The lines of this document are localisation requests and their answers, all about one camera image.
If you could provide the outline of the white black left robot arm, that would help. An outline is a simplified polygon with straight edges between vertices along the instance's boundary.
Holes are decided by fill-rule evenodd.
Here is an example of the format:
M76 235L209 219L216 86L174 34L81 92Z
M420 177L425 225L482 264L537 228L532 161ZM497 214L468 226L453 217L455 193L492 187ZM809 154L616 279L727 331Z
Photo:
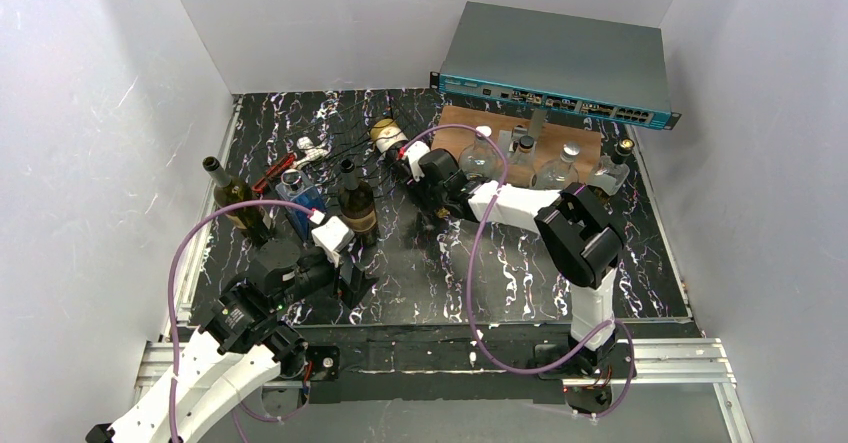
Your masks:
M355 308L377 277L344 253L338 264L319 247L271 240L200 312L179 347L179 363L88 442L196 442L250 393L274 379L293 381L308 399L313 382L340 373L340 350L310 343L283 319L288 306L327 290Z

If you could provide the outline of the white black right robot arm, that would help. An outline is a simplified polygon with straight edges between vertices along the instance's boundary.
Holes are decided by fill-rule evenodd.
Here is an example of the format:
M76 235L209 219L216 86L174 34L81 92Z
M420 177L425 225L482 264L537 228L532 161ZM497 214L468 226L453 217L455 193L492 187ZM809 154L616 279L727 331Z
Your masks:
M613 285L625 243L620 223L585 186L534 190L469 179L444 149L416 142L400 152L410 186L439 215L511 226L539 235L555 268L571 285L569 351L548 364L594 370L615 346Z

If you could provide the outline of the clear bottle gold label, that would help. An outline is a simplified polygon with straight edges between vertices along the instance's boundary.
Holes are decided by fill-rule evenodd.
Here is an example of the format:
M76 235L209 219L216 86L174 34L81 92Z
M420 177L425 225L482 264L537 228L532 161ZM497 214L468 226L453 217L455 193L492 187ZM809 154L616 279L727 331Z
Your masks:
M619 140L613 151L602 155L589 172L586 184L600 200L608 201L623 186L630 173L627 161L634 148L632 139Z

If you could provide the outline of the dark bottle gold foil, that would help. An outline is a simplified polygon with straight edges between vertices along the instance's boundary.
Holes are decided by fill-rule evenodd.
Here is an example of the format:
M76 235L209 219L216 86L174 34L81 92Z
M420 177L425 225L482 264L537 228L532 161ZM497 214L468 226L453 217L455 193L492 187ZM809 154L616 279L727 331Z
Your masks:
M391 118L377 121L369 130L369 137L383 157L384 165L398 178L410 181L413 178L412 169L401 156L401 150L409 138L396 121Z

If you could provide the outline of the dark bottle brown label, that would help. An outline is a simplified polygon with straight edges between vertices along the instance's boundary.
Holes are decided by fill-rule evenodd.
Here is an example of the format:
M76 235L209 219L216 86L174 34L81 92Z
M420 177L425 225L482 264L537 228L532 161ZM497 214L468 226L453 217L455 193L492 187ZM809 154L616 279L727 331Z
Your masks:
M214 183L213 197L219 207L254 200L247 183L228 173L216 157L204 158L202 167ZM254 246L264 245L273 236L272 220L261 206L236 209L228 212L226 217Z

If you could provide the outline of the blue square glass bottle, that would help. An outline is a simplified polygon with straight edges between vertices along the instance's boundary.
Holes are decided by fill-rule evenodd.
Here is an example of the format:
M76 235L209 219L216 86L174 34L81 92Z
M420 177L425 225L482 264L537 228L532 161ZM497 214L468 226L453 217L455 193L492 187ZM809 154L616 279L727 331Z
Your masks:
M288 201L309 210L326 212L324 198L312 180L299 169L287 169L281 174L275 191L281 200ZM288 209L288 220L303 242L310 242L309 216L296 209Z

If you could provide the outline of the clear bottle grey label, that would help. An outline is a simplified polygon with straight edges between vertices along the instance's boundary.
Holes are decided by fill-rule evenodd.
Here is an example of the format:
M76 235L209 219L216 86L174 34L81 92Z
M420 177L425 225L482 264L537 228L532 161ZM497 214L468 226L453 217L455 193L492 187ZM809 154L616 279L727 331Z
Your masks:
M501 174L502 161L487 141L487 138L492 136L492 129L481 125L477 126L476 130L474 142L460 154L459 168L469 180L497 179Z

